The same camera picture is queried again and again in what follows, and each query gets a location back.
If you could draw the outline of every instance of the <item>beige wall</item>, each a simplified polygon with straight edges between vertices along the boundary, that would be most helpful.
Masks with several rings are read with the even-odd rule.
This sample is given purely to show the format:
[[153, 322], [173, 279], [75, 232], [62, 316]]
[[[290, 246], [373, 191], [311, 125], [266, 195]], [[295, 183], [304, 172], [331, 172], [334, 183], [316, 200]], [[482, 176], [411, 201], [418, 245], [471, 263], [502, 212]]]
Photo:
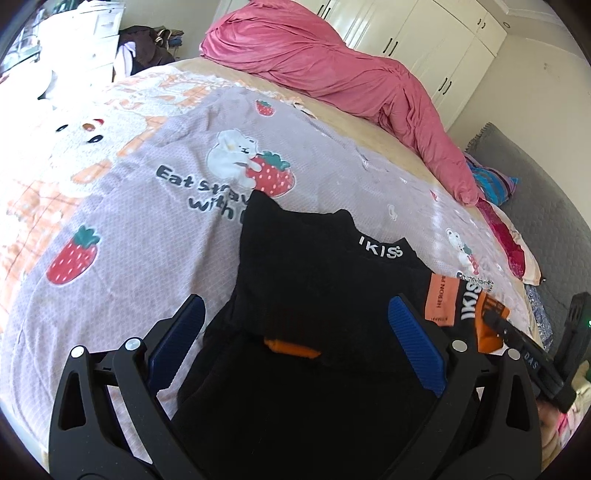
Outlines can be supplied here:
[[121, 28], [147, 25], [183, 30], [182, 59], [199, 56], [199, 44], [212, 23], [218, 0], [125, 0]]
[[448, 133], [465, 148], [487, 122], [525, 150], [591, 225], [591, 67], [585, 60], [507, 36]]

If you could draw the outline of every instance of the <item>gray headboard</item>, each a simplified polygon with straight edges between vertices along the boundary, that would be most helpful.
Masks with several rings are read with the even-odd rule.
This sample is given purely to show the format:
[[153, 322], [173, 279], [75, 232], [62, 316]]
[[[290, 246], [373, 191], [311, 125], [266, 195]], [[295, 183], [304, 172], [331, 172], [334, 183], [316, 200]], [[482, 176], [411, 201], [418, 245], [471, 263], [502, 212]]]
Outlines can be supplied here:
[[466, 151], [483, 165], [519, 178], [515, 194], [501, 209], [521, 232], [546, 278], [539, 292], [552, 324], [555, 351], [571, 297], [591, 292], [591, 230], [556, 182], [495, 125], [487, 124]]

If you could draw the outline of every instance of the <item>pink comforter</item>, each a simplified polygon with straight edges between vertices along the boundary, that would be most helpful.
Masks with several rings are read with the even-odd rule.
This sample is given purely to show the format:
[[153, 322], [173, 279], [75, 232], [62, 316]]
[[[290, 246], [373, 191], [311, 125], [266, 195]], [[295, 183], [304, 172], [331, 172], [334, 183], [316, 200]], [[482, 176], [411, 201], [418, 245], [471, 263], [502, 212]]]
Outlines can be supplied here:
[[398, 61], [347, 48], [320, 17], [290, 0], [251, 0], [213, 24], [202, 56], [360, 116], [394, 135], [460, 203], [476, 186], [422, 84]]

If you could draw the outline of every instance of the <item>white dresser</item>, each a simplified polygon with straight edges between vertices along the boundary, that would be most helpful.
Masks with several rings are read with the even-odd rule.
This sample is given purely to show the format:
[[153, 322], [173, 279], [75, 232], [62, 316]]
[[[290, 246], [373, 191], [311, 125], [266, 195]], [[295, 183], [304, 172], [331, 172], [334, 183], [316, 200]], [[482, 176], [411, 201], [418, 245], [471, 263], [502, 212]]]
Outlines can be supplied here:
[[[423, 84], [446, 130], [507, 35], [478, 0], [296, 1], [332, 25], [348, 47], [400, 61]], [[222, 0], [217, 16], [245, 3]]]
[[54, 79], [46, 98], [63, 105], [113, 81], [113, 62], [125, 6], [112, 3], [53, 15], [39, 25], [40, 60]]

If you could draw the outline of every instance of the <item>silver screw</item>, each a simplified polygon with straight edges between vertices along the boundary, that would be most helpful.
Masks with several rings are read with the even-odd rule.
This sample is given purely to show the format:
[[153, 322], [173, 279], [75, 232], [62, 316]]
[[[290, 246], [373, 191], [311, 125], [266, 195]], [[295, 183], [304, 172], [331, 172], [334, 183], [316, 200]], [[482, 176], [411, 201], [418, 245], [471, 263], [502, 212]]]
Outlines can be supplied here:
[[452, 348], [456, 352], [465, 352], [466, 350], [468, 350], [468, 346], [466, 345], [466, 342], [464, 342], [463, 340], [454, 340], [452, 342]]
[[84, 347], [82, 345], [78, 345], [75, 346], [72, 351], [70, 352], [70, 355], [73, 358], [78, 358], [80, 356], [82, 356], [84, 354]]
[[519, 360], [521, 358], [521, 354], [517, 350], [515, 350], [514, 348], [509, 348], [509, 356], [513, 360]]
[[139, 338], [130, 338], [125, 342], [125, 349], [132, 352], [133, 350], [137, 350], [141, 344], [142, 341]]

